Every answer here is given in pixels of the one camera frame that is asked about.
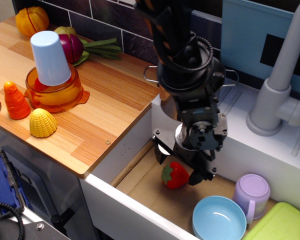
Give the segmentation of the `black metal gripper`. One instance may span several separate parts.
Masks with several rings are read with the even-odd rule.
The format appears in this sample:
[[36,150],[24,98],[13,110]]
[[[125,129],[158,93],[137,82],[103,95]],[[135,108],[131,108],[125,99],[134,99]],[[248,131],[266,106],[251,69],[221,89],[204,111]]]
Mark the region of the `black metal gripper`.
[[195,186],[203,180],[212,180],[217,174],[216,158],[213,150],[188,149],[176,139],[173,131],[156,128],[152,140],[157,162],[161,165],[168,156],[174,156],[193,169],[188,184]]

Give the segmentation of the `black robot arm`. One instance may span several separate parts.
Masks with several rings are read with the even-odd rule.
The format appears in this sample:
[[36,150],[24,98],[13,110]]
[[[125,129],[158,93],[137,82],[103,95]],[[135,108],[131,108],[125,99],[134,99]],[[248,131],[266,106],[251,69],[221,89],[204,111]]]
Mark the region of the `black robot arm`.
[[225,67],[209,41],[190,30],[181,0],[138,0],[134,9],[147,20],[159,58],[161,108],[179,121],[175,130],[153,131],[156,159],[163,163],[172,155],[191,167],[192,186],[212,180],[217,173],[215,153],[228,133],[217,97]]

